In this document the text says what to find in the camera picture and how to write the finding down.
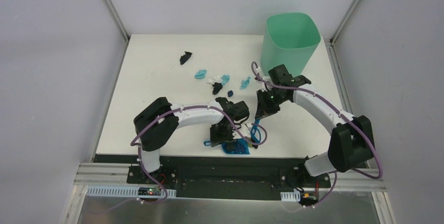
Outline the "blue plastic dustpan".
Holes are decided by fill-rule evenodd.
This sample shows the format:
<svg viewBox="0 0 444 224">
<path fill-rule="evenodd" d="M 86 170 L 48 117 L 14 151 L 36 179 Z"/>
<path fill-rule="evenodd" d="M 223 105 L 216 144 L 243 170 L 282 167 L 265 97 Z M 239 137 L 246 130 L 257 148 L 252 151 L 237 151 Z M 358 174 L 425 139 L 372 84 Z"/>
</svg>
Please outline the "blue plastic dustpan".
<svg viewBox="0 0 444 224">
<path fill-rule="evenodd" d="M 223 152 L 227 155 L 249 155 L 249 146 L 243 139 L 235 139 L 231 142 L 222 142 L 214 145 L 210 140 L 203 142 L 206 147 L 215 147 L 220 145 Z"/>
</svg>

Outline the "blue hand brush black bristles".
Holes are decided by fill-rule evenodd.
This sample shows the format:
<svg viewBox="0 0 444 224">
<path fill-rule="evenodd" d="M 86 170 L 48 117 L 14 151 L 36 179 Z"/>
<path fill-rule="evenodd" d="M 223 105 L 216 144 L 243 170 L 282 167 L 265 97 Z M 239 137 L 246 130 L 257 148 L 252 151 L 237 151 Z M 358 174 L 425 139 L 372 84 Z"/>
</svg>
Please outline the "blue hand brush black bristles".
<svg viewBox="0 0 444 224">
<path fill-rule="evenodd" d="M 262 135 L 258 127 L 259 123 L 260 119 L 256 119 L 254 122 L 246 124 L 247 129 L 250 131 L 250 142 L 260 143 L 262 141 Z"/>
</svg>

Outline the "small black paper scrap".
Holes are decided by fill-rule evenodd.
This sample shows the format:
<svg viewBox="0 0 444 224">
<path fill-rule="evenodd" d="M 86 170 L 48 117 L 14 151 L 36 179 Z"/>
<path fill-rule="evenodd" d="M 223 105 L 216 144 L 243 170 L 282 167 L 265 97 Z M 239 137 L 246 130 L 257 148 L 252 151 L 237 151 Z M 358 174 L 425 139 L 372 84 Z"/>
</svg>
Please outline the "small black paper scrap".
<svg viewBox="0 0 444 224">
<path fill-rule="evenodd" d="M 213 87 L 212 94 L 217 95 L 220 92 L 220 90 L 223 88 L 223 85 L 222 83 L 215 82 L 212 85 L 212 87 Z"/>
</svg>

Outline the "white paper scrap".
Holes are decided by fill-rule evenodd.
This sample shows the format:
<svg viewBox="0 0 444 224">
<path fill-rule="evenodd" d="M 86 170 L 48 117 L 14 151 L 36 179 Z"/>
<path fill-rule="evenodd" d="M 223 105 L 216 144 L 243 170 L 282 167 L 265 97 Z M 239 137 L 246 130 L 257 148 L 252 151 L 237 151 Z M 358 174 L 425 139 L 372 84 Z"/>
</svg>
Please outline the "white paper scrap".
<svg viewBox="0 0 444 224">
<path fill-rule="evenodd" d="M 214 85 L 215 83 L 221 83 L 221 82 L 222 79 L 219 75 L 212 76 L 206 81 L 206 83 L 210 85 Z"/>
</svg>

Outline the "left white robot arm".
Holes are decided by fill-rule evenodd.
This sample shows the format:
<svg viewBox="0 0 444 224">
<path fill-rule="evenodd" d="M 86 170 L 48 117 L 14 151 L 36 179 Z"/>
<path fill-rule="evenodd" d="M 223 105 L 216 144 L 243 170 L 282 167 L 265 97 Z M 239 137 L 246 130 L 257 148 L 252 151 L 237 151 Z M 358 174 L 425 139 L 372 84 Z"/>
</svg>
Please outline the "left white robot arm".
<svg viewBox="0 0 444 224">
<path fill-rule="evenodd" d="M 236 122 L 249 118 L 249 108 L 244 101 L 230 102 L 217 97 L 206 104 L 183 105 L 170 103 L 159 97 L 138 114 L 133 122 L 136 137 L 131 146 L 139 148 L 142 168 L 139 176 L 146 184 L 154 184 L 160 177 L 160 149 L 180 128 L 209 124 L 211 147 L 232 143 L 240 138 Z"/>
</svg>

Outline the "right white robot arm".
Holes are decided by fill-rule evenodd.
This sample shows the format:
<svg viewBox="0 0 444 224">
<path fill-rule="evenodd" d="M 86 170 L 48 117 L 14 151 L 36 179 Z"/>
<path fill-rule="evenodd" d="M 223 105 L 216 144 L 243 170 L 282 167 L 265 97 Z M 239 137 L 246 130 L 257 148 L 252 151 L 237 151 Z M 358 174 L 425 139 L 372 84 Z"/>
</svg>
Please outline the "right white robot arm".
<svg viewBox="0 0 444 224">
<path fill-rule="evenodd" d="M 269 81 L 259 74 L 256 62 L 251 63 L 251 69 L 256 80 L 263 84 L 257 91 L 256 120 L 277 114 L 280 105 L 289 101 L 309 112 L 330 134 L 328 150 L 303 162 L 297 173 L 300 185 L 311 187 L 319 175 L 356 170 L 357 165 L 376 159 L 369 118 L 338 109 L 309 79 L 292 76 L 283 64 L 268 72 Z"/>
</svg>

